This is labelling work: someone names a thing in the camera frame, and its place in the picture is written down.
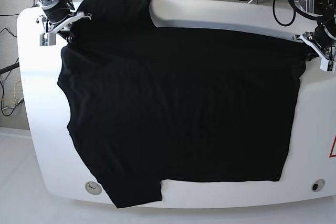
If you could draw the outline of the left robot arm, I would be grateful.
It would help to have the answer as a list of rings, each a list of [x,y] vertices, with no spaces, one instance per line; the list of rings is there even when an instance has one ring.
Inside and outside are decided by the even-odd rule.
[[[315,22],[313,31],[306,31],[295,35],[294,40],[299,40],[310,47],[320,58],[320,69],[325,72],[335,71],[335,0],[306,0],[306,7],[301,7],[296,0],[287,0],[293,10],[292,20],[281,23],[272,5],[272,12],[276,22],[282,27],[291,26],[297,15]]]

